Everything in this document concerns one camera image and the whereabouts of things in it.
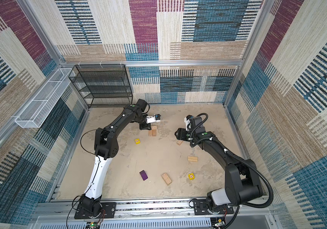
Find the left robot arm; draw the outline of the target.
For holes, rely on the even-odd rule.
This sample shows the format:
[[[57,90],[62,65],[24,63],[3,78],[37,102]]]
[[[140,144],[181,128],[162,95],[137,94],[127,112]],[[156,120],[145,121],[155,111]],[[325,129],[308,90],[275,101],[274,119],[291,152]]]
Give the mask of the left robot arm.
[[[148,116],[145,113],[148,106],[149,104],[145,100],[139,99],[135,104],[126,105],[122,113],[111,124],[96,129],[95,163],[87,188],[78,201],[75,219],[102,217],[104,212],[100,203],[102,187],[112,158],[117,155],[119,150],[118,136],[131,122],[149,127],[150,123],[148,123]]]

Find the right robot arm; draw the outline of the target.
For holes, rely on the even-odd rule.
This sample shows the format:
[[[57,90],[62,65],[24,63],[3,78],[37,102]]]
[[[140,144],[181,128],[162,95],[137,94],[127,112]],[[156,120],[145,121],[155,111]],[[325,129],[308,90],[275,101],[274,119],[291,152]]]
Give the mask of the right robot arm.
[[[188,115],[185,128],[175,132],[178,140],[189,142],[191,148],[199,147],[210,154],[224,169],[224,187],[207,193],[206,203],[211,212],[218,212],[224,205],[239,206],[263,196],[263,189],[256,166],[225,147],[213,132],[207,132],[204,122],[208,114]]]

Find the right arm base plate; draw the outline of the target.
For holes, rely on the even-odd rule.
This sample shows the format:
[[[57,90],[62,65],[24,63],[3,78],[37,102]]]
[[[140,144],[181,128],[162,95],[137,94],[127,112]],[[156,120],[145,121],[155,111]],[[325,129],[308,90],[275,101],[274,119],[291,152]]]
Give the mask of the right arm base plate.
[[[224,215],[234,214],[234,208],[228,205],[221,205],[210,209],[205,199],[193,198],[189,201],[189,207],[193,208],[195,215]]]

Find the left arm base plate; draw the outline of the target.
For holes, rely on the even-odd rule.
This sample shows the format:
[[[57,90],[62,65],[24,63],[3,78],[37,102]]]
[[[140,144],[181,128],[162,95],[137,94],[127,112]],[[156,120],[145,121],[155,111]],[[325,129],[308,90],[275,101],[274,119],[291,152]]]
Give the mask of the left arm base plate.
[[[74,219],[112,219],[115,216],[116,204],[116,202],[101,202],[93,213],[78,204]]]

